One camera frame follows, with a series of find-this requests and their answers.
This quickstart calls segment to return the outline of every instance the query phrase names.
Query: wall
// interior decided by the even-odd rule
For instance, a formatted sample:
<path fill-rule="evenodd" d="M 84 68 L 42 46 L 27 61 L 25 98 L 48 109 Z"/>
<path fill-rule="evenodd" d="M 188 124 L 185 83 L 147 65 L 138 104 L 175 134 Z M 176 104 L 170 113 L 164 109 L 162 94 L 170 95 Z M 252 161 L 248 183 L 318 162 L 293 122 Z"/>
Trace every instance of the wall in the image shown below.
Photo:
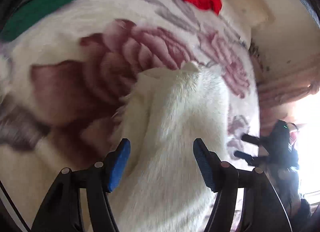
<path fill-rule="evenodd" d="M 252 38 L 262 55 L 265 78 L 274 79 L 320 52 L 320 30 L 300 0 L 264 1 L 274 18 L 253 31 Z"/>

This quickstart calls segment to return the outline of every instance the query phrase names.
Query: pillow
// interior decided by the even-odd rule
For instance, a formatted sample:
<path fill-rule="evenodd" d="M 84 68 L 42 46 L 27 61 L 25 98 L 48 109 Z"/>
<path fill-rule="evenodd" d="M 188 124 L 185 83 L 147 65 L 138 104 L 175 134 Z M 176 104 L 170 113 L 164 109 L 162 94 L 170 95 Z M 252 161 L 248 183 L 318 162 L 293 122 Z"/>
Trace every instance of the pillow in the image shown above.
<path fill-rule="evenodd" d="M 232 7 L 242 22 L 252 29 L 265 26 L 270 17 L 268 6 L 263 0 L 222 0 L 222 9 L 223 6 L 227 10 Z"/>

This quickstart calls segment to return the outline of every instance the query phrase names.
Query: green cloth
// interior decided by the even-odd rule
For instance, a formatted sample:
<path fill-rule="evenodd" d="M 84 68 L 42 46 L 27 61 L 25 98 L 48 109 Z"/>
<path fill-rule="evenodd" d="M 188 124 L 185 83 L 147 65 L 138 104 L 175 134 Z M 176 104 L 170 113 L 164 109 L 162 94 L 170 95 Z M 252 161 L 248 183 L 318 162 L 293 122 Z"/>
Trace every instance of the green cloth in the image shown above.
<path fill-rule="evenodd" d="M 20 7 L 7 21 L 0 39 L 12 41 L 46 15 L 73 0 L 31 0 Z"/>

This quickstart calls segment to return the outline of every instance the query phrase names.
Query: white fur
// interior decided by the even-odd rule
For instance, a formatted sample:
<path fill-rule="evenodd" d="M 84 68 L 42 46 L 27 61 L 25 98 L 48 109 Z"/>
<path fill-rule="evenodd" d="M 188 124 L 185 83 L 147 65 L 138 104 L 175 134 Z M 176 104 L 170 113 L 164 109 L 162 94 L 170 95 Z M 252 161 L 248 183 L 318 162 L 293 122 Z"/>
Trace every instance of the white fur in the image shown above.
<path fill-rule="evenodd" d="M 114 137 L 131 142 L 122 181 L 109 196 L 120 231 L 197 231 L 214 193 L 205 186 L 193 141 L 202 138 L 228 160 L 227 110 L 227 87 L 208 69 L 188 63 L 139 75 Z"/>

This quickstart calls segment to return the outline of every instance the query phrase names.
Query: curtain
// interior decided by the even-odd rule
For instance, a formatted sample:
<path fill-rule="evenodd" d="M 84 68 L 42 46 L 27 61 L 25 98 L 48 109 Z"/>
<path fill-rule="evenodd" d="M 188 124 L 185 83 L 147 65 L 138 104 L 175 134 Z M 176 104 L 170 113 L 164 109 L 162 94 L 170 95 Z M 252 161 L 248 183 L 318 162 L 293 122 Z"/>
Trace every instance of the curtain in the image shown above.
<path fill-rule="evenodd" d="M 318 93 L 319 88 L 320 54 L 305 59 L 289 74 L 258 85 L 260 134 L 268 135 L 277 119 L 300 123 L 294 115 L 295 102 Z"/>

